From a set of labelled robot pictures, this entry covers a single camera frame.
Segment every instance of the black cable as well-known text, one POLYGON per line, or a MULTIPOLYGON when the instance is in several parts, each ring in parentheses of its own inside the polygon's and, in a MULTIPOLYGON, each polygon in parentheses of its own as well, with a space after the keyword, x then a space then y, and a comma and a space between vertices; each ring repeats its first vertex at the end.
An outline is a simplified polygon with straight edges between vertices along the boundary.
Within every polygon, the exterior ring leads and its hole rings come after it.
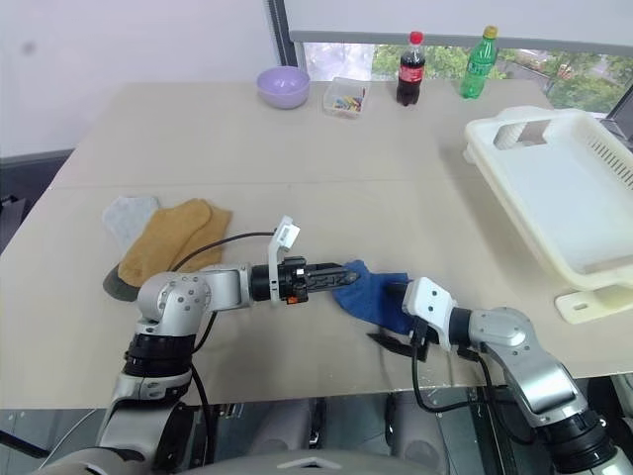
POLYGON ((475 358, 477 362, 482 366, 482 371, 484 371, 484 378, 486 379, 486 392, 488 393, 488 399, 491 402, 491 408, 493 409, 493 417, 497 419, 498 424, 501 426, 507 438, 512 440, 519 445, 531 445, 536 441, 536 432, 531 427, 530 428, 530 437, 528 439, 524 439, 516 435, 514 432, 510 430, 510 427, 505 423, 505 419, 503 418, 503 414, 498 407, 498 401, 495 397, 495 387, 493 386, 493 379, 491 378, 491 373, 488 370, 488 365, 486 361, 477 353, 475 353, 475 358))
POLYGON ((439 408, 427 406, 422 399, 422 394, 419 391, 419 382, 417 380, 417 350, 418 345, 413 344, 411 346, 411 379, 413 380, 413 393, 415 394, 415 400, 421 408, 423 408, 428 413, 438 414, 453 411, 455 409, 468 408, 469 406, 477 404, 484 404, 481 401, 464 401, 461 403, 449 404, 448 406, 442 406, 439 408))
POLYGON ((212 242, 211 244, 207 244, 207 245, 203 245, 202 247, 194 250, 193 252, 190 252, 189 254, 185 255, 180 262, 178 262, 176 265, 174 265, 171 270, 172 271, 176 271, 178 269, 180 269, 180 267, 182 267, 183 265, 185 265, 185 263, 195 257, 196 255, 198 255, 201 252, 204 252, 205 250, 211 249, 212 247, 217 247, 219 245, 222 244, 226 244, 227 242, 231 242, 232 240, 238 240, 238 239, 242 239, 242 238, 253 238, 256 236, 274 236, 274 233, 244 233, 241 235, 237 235, 237 236, 231 236, 231 237, 225 237, 224 239, 220 239, 217 240, 215 242, 212 242))
MULTIPOLYGON (((433 414, 439 414, 439 413, 446 413, 447 411, 453 411, 455 409, 461 409, 461 408, 468 408, 470 406, 480 406, 481 404, 488 404, 491 401, 491 397, 490 395, 488 395, 488 398, 485 399, 484 401, 463 401, 461 403, 455 403, 455 404, 449 404, 447 406, 441 406, 441 407, 433 407, 433 406, 428 406, 425 402, 424 399, 422 398, 422 394, 419 390, 419 383, 418 383, 418 379, 417 379, 417 349, 418 346, 413 345, 411 347, 411 379, 413 380, 413 392, 415 393, 415 400, 417 401, 417 404, 424 409, 425 411, 429 412, 429 413, 433 413, 433 414)), ((495 401, 497 402, 497 404, 503 404, 503 405, 508 405, 508 406, 516 406, 516 401, 506 401, 506 400, 499 400, 497 399, 495 396, 495 401)))
POLYGON ((205 341, 207 341, 207 337, 209 337, 209 333, 211 332, 211 327, 214 325, 214 322, 216 321, 217 316, 218 316, 217 311, 211 313, 211 316, 209 317, 209 322, 207 323, 207 327, 205 328, 205 332, 202 334, 200 341, 198 341, 196 343, 196 346, 194 346, 194 353, 197 352, 200 348, 202 348, 203 344, 205 344, 205 341))
POLYGON ((209 400, 207 399, 207 393, 205 392, 205 387, 202 384, 202 379, 200 379, 200 375, 198 374, 198 371, 196 371, 196 367, 193 363, 191 363, 191 376, 194 379, 196 389, 198 390, 198 394, 200 395, 202 414, 205 418, 205 429, 207 430, 207 450, 205 452, 205 465, 207 465, 209 463, 213 463, 214 455, 216 453, 216 436, 214 434, 213 415, 211 414, 211 406, 209 406, 209 400))

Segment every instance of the coca-cola bottle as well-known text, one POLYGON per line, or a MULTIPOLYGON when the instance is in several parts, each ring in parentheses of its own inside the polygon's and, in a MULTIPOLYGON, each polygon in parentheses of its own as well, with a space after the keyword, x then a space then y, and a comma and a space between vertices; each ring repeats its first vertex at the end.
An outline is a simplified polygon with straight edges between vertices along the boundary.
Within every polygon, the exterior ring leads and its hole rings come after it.
POLYGON ((398 74, 398 92, 396 99, 403 106, 416 104, 419 97, 419 84, 424 76, 426 58, 422 51, 422 32, 411 32, 408 36, 409 45, 400 57, 400 72, 398 74))

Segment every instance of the sock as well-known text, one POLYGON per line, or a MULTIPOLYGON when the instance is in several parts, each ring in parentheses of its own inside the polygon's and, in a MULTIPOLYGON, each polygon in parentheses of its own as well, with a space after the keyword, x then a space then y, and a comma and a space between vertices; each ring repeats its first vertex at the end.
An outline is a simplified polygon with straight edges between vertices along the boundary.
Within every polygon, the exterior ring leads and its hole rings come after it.
POLYGON ((402 297, 386 291, 388 283, 407 283, 408 276, 403 272, 374 274, 362 260, 347 262, 345 267, 358 272, 360 278, 351 285, 332 291, 336 303, 352 317, 395 333, 408 334, 412 317, 403 312, 402 297))
POLYGON ((122 255, 128 252, 159 208, 153 196, 120 196, 104 210, 103 224, 117 240, 122 255))
POLYGON ((121 277, 119 277, 119 264, 117 264, 103 279, 103 290, 117 300, 133 302, 138 297, 140 289, 121 280, 121 277))
MULTIPOLYGON (((225 236, 226 228, 232 215, 231 211, 222 210, 218 207, 211 206, 211 219, 197 230, 185 243, 178 255, 171 263, 172 266, 180 262, 190 252, 200 247, 222 239, 225 236)), ((193 272, 200 270, 208 265, 217 264, 222 261, 222 246, 212 247, 205 250, 195 257, 188 260, 178 269, 179 272, 193 272)))
POLYGON ((152 275, 169 270, 185 243, 211 215, 209 204, 200 199, 156 211, 119 264, 119 277, 140 287, 152 275))

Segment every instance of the plastic box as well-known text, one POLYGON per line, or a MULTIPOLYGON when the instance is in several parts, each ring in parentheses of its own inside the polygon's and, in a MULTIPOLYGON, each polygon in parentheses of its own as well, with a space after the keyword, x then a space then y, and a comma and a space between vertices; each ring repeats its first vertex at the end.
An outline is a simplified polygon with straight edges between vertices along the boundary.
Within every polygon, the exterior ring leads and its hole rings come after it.
POLYGON ((466 139, 465 158, 532 251, 581 290, 556 299, 561 315, 580 323, 633 309, 633 154, 576 109, 506 109, 468 124, 466 139))
POLYGON ((323 94, 323 109, 333 116, 356 119, 366 107, 369 82, 334 77, 323 94))

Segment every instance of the table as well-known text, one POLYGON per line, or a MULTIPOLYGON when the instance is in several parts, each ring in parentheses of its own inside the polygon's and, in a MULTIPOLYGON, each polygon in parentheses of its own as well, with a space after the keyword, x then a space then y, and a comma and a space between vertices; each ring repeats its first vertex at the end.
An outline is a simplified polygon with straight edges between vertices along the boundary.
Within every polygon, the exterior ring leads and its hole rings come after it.
MULTIPOLYGON (((0 405, 109 404, 138 316, 101 289, 121 258, 101 213, 119 195, 152 194, 165 207, 206 198, 234 211, 229 235, 271 230, 287 214, 302 228, 293 255, 362 258, 374 271, 431 277, 464 307, 521 309, 575 377, 633 371, 633 316, 563 321, 553 300, 565 284, 539 267, 461 156, 470 120, 549 107, 545 97, 520 80, 491 81, 477 101, 454 87, 425 82, 404 108, 392 84, 375 83, 358 121, 322 113, 324 84, 294 111, 269 108, 249 84, 126 87, 0 257, 0 405)), ((229 244, 224 262, 262 263, 266 245, 229 244)), ((410 389, 408 359, 370 340, 374 329, 327 294, 260 303, 221 314, 195 362, 212 403, 410 389)), ((420 383, 482 379, 474 363, 433 347, 420 383)))

